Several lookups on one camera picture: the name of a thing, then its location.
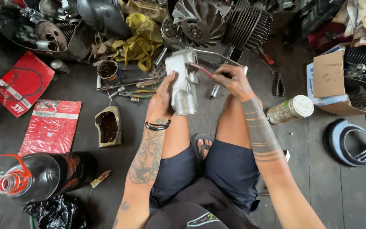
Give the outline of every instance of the left hand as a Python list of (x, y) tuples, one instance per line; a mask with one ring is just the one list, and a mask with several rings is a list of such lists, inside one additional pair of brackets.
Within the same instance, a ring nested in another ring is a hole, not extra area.
[(169, 119), (174, 113), (170, 102), (170, 93), (168, 90), (169, 85), (174, 79), (175, 71), (171, 71), (156, 90), (156, 103), (154, 112), (160, 115), (160, 117)]

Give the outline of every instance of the navy shorts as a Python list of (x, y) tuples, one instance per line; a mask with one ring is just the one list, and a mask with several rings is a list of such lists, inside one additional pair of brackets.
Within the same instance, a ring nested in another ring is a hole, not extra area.
[(190, 145), (174, 157), (161, 159), (159, 173), (150, 192), (150, 211), (168, 204), (177, 193), (198, 177), (211, 180), (223, 194), (245, 213), (256, 211), (259, 170), (252, 149), (214, 140), (202, 174), (196, 174), (196, 152)]

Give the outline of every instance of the red packet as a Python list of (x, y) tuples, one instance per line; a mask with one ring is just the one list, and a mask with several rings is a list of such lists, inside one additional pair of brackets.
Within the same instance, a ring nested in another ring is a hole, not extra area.
[(42, 95), (54, 70), (27, 51), (0, 79), (0, 103), (15, 117), (21, 116)]
[(80, 108), (81, 102), (40, 99), (33, 109), (19, 156), (69, 152)]

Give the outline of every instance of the right hand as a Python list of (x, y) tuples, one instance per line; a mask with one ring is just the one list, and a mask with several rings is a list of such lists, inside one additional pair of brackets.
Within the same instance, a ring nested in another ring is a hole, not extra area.
[[(231, 79), (221, 75), (221, 73), (228, 74)], [(211, 74), (211, 78), (228, 88), (231, 94), (239, 98), (241, 102), (250, 100), (255, 96), (255, 93), (249, 85), (247, 76), (242, 72), (240, 66), (223, 64)]]

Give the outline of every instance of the green-handled pliers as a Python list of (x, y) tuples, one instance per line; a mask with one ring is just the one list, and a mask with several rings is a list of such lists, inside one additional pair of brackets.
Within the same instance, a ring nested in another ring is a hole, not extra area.
[(150, 99), (153, 96), (153, 95), (138, 95), (138, 93), (156, 93), (156, 91), (149, 91), (149, 90), (125, 91), (119, 93), (119, 95), (125, 97), (135, 97), (140, 99)]

